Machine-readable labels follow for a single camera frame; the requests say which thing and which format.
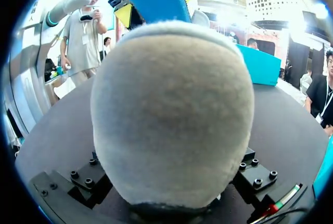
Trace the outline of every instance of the ceiling light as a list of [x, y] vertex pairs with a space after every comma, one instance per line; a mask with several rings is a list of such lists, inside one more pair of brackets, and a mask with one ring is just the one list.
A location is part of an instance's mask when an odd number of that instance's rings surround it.
[[328, 10], [325, 4], [319, 3], [313, 6], [313, 11], [318, 19], [325, 19], [328, 17]]

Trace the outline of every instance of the teal box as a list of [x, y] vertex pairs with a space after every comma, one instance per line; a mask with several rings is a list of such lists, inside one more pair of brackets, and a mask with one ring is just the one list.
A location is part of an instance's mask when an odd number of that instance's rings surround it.
[[252, 83], [275, 86], [280, 73], [281, 60], [259, 51], [236, 44], [243, 54]]
[[315, 181], [313, 182], [313, 191], [316, 199], [319, 198], [322, 191], [324, 190], [325, 185], [328, 182], [332, 172], [333, 172], [333, 136], [329, 139], [323, 163], [321, 165], [321, 168], [317, 174]]

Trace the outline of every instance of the lanyard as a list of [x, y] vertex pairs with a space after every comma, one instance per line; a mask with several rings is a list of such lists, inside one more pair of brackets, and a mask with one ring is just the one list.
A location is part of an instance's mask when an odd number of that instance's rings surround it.
[[83, 34], [86, 34], [86, 28], [87, 28], [88, 22], [83, 22], [82, 27], [83, 27]]
[[321, 113], [321, 117], [323, 117], [324, 113], [325, 113], [325, 110], [327, 109], [329, 103], [331, 102], [332, 100], [332, 97], [333, 97], [333, 92], [332, 92], [332, 95], [330, 96], [329, 100], [327, 101], [327, 97], [328, 97], [328, 76], [326, 78], [326, 98], [325, 98], [325, 106], [324, 106], [324, 109], [323, 109], [323, 112]]

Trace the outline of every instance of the gray t-shirt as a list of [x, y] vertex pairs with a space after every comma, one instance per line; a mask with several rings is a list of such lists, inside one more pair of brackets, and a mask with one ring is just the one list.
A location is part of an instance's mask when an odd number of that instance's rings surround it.
[[81, 10], [74, 11], [63, 30], [63, 36], [68, 38], [67, 58], [72, 65], [72, 68], [68, 70], [68, 76], [100, 65], [96, 20], [80, 22], [81, 15], [88, 13]]

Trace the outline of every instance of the cable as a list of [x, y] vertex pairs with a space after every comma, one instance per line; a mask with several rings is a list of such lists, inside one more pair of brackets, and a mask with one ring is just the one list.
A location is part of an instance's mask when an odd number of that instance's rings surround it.
[[294, 208], [294, 209], [290, 208], [290, 209], [288, 209], [286, 211], [283, 211], [283, 212], [281, 212], [279, 214], [276, 213], [276, 214], [274, 214], [274, 215], [272, 215], [272, 216], [270, 216], [270, 217], [268, 217], [268, 218], [266, 218], [266, 219], [264, 219], [264, 220], [262, 220], [262, 221], [260, 221], [260, 222], [258, 222], [256, 224], [264, 224], [264, 223], [269, 222], [270, 220], [273, 220], [273, 219], [275, 219], [277, 217], [280, 217], [282, 215], [286, 215], [286, 214], [289, 214], [289, 213], [295, 213], [295, 212], [305, 212], [305, 213], [307, 213], [308, 209], [305, 208], [305, 207], [298, 207], [298, 208]]

